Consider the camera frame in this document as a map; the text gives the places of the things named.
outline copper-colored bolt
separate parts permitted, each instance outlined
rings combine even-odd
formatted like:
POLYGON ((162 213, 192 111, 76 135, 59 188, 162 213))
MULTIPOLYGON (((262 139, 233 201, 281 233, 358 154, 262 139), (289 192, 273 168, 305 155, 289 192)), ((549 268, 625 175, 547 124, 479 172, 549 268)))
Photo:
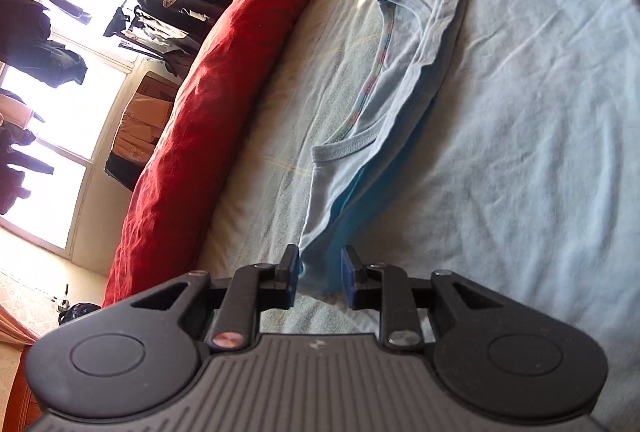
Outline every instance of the copper-colored bolt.
POLYGON ((213 338, 213 343, 221 349, 237 349, 244 344, 244 336, 235 331, 225 331, 218 333, 213 338))

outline red fabric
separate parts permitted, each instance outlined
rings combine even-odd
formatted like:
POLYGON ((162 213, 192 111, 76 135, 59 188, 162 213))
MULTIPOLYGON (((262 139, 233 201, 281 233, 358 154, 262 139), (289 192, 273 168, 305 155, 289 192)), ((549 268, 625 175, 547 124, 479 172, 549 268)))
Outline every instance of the red fabric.
POLYGON ((104 305, 189 271, 254 98, 309 0, 234 0, 207 37, 140 177, 104 305))

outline window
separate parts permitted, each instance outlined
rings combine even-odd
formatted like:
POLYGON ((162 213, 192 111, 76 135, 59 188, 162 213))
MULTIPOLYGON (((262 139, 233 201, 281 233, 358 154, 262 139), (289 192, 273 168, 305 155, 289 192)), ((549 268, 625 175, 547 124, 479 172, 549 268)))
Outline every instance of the window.
POLYGON ((70 256, 83 189, 93 167, 104 165, 94 160, 105 139, 105 121, 138 56, 119 48, 120 38, 103 36, 116 8, 126 1, 131 10, 137 0, 69 1, 89 13, 91 21, 81 24, 45 1, 51 38, 84 59, 88 68, 84 83, 69 82, 52 89, 13 68, 5 67, 0 73, 0 87, 18 94, 46 121, 32 120, 29 129, 36 141, 16 148, 54 168, 52 175, 26 171, 23 187, 31 190, 31 197, 18 199, 0 224, 66 257, 70 256))

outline red pillow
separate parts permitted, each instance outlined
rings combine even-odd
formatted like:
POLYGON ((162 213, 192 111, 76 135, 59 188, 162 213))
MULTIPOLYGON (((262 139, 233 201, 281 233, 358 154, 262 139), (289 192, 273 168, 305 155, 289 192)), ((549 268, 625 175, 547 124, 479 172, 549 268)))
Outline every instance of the red pillow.
POLYGON ((104 305, 193 267, 254 98, 309 0, 234 0, 182 85, 122 228, 104 305))

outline silver bolt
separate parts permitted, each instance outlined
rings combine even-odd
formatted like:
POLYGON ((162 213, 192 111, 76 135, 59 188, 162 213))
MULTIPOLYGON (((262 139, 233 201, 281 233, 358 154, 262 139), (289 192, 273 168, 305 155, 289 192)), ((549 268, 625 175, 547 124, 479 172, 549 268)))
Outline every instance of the silver bolt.
POLYGON ((213 338, 213 343, 221 349, 236 349, 244 344, 244 336, 235 331, 218 333, 213 338))
POLYGON ((413 347, 421 341, 418 333, 408 329, 404 331, 394 331, 389 335, 389 343, 396 347, 413 347))

